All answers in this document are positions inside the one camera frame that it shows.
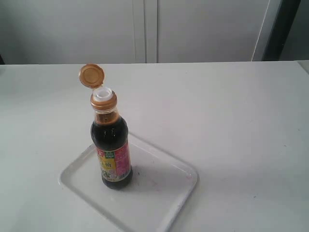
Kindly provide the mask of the dark soy sauce bottle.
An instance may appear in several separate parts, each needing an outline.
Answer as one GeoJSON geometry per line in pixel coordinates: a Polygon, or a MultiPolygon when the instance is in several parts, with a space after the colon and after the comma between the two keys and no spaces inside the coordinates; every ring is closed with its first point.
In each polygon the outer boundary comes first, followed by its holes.
{"type": "Polygon", "coordinates": [[[117,110],[117,95],[103,85],[104,70],[96,64],[86,64],[79,72],[80,82],[90,89],[90,103],[94,121],[90,128],[92,141],[97,150],[101,178],[110,189],[126,187],[133,176],[128,126],[117,110]]]}

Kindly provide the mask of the white plastic tray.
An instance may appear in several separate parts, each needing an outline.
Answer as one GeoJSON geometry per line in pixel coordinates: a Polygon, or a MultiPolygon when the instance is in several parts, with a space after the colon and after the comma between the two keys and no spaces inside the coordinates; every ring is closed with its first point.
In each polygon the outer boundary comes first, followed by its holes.
{"type": "Polygon", "coordinates": [[[94,145],[62,171],[59,183],[120,232],[167,232],[194,190],[198,173],[134,134],[128,140],[133,177],[123,189],[103,184],[94,145]]]}

